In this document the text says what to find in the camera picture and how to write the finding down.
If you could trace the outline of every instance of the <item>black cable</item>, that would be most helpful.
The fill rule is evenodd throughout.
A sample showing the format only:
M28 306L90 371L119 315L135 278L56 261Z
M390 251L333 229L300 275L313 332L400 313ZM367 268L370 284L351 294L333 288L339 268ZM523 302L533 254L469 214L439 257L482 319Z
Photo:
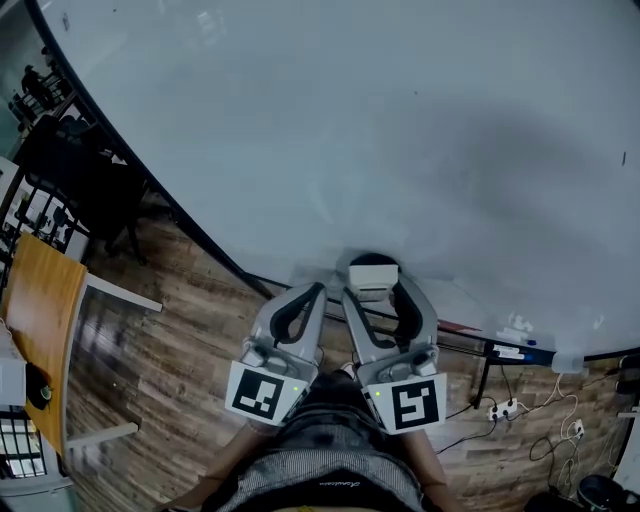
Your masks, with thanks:
M504 378L504 383L507 385L507 391L509 391L509 406L513 405L513 395L511 394L511 385L509 384L509 379L507 379L507 374L504 373L504 366L500 365L500 370L502 371L502 377Z
M535 449L535 447L538 445L538 443L540 441L546 441L547 443L549 443L549 451L545 452L540 457L536 457L534 459L533 458L533 450ZM553 476L553 468L556 465L555 451L556 451L556 448L558 446L560 446L562 443L566 443L567 441L569 441L569 439L562 439L561 441L559 441L557 444L554 445L547 436L544 436L544 437L541 437L540 439L538 439L535 443L533 443L531 445L531 448L529 448L529 460L531 462L537 462L539 460L544 459L547 455L551 454L551 466L549 467L549 475L547 476L547 485L549 486L549 489L552 492L555 492L555 493L558 493L558 494L560 494L560 492L558 491L557 487L551 485L551 477Z
M496 409L498 408L498 402L496 402L496 401L495 401L493 398L491 398L490 396L483 396L480 400L484 400L485 398L486 398L487 400L491 400L491 401L493 402L494 407L495 407ZM474 399L474 400L473 400L469 405L467 405L464 409L461 409L461 410L459 410L458 412L454 412L453 414L450 414L449 416L447 416L447 418L446 418L446 419L453 418L454 416L457 416L458 414L462 414L463 412L468 411L469 409L471 409L471 408L474 406L474 403L473 403L473 402L475 402L475 399Z
M440 455L441 453L446 452L449 448L453 448L454 446L457 446L460 443L463 443L465 441L469 441L470 439L479 439L481 437L490 436L493 433L493 431L496 429L497 424L498 424L498 420L493 420L493 426L491 427L491 430L489 430L489 432L487 432L486 434L479 434L475 436L463 437L462 439L458 439L455 443L450 444L449 446L446 446L442 450L437 451L436 455Z
M453 414L449 414L449 416L447 416L447 419L449 418L453 418L454 416L457 416L458 414L462 414L465 411L468 411L469 409L471 409L473 407L473 404L469 404L467 405L464 409L461 409L458 412L454 412Z

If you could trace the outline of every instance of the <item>black chair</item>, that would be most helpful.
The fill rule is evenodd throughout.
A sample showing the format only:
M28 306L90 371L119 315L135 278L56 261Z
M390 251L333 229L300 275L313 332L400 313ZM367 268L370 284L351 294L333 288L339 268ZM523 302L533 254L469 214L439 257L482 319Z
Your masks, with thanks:
M127 228L133 252L144 265L135 223L147 190L145 176L134 167L113 163L110 155L98 152L93 144L84 144L83 134L92 129L72 118L57 121L43 116L14 161L31 186L61 201L75 219L72 222L66 212L58 211L54 215L57 226L85 232L77 225L79 221L88 229L90 239L105 241L111 255L115 253L114 241Z

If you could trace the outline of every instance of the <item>chair leg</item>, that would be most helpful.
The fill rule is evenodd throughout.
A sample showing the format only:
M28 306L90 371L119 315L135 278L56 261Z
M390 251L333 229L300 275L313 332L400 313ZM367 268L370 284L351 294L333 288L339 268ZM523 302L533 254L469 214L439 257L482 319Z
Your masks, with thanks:
M136 221L130 220L127 223L127 231L129 232L129 242L131 242L131 248L133 249L133 254L135 254L136 259L140 265L146 265L147 259L140 253L140 246L138 245L138 236L136 235Z

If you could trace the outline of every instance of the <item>whiteboard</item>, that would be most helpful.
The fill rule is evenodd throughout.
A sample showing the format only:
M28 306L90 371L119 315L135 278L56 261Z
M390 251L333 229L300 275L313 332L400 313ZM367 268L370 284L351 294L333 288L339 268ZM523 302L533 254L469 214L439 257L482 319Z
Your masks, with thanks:
M640 346L628 0L38 0L116 131L245 271L376 251L440 319Z

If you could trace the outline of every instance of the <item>wood-grain laminate floor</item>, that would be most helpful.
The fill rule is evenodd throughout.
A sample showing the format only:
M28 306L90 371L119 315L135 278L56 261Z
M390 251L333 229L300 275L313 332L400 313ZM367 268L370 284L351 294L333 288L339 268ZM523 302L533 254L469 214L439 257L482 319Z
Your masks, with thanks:
M68 471L87 511L148 510L186 491L243 422L224 409L229 362L239 355L263 299L168 220L141 219L138 233L147 267L137 264L126 239L116 258L100 249L89 262L92 273L160 300L164 310L148 312L99 292L85 300L72 355L69 433L125 418L140 422L135 435L68 455ZM323 344L325 368L350 359L343 324L328 320ZM441 351L439 368L449 379L449 413L465 407L474 395L482 363ZM616 364L602 361L587 377L563 377L561 389L568 394ZM507 367L506 372L514 395L528 406L543 403L557 377L540 367ZM566 423L582 419L586 436L579 444L575 482L588 472L608 474L615 463L626 428L626 420L617 420L616 412L630 402L614 394L613 384L614 378L608 378L576 393L579 405ZM498 401L508 398L499 367L491 370L486 394ZM485 400L480 410L449 420L432 436L434 447L487 432L489 405ZM443 453L450 485L465 506L473 511L518 511L531 495L544 490L551 458L531 462L529 449L544 435L557 442L573 405L574 399L567 398L512 423L501 421L490 436ZM534 456L547 449L538 448ZM554 484L572 452L569 443L558 448Z

